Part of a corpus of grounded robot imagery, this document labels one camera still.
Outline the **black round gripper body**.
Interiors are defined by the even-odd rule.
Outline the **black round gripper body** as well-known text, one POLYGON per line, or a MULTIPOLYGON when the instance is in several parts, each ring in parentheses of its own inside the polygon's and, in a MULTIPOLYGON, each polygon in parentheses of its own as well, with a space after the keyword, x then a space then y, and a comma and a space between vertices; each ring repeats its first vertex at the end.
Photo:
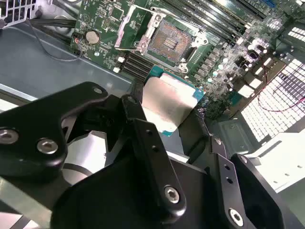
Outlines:
POLYGON ((187 201, 186 212, 163 224, 133 156, 110 165, 67 189, 56 203, 53 229, 222 229, 208 175, 172 161, 187 201))

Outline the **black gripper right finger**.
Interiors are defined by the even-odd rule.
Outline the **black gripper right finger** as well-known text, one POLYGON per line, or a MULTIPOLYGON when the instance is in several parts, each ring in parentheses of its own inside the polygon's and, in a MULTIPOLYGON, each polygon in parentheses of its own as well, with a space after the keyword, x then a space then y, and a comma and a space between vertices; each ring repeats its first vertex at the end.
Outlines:
POLYGON ((203 117, 190 114, 191 164, 203 169, 212 184, 212 226, 220 229, 284 229, 278 195, 243 156, 227 156, 224 144, 210 134, 203 117))

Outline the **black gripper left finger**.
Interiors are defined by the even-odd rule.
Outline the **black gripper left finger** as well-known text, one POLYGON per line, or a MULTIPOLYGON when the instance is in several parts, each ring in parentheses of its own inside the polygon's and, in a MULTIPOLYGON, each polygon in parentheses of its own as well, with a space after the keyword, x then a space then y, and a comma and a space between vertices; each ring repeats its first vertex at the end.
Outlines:
POLYGON ((176 221, 186 197, 154 124, 132 94, 113 99, 84 82, 0 115, 0 175, 16 190, 53 209, 69 189, 59 177, 67 143, 85 130, 108 134, 109 149, 121 161, 133 156, 152 192, 160 221, 176 221))

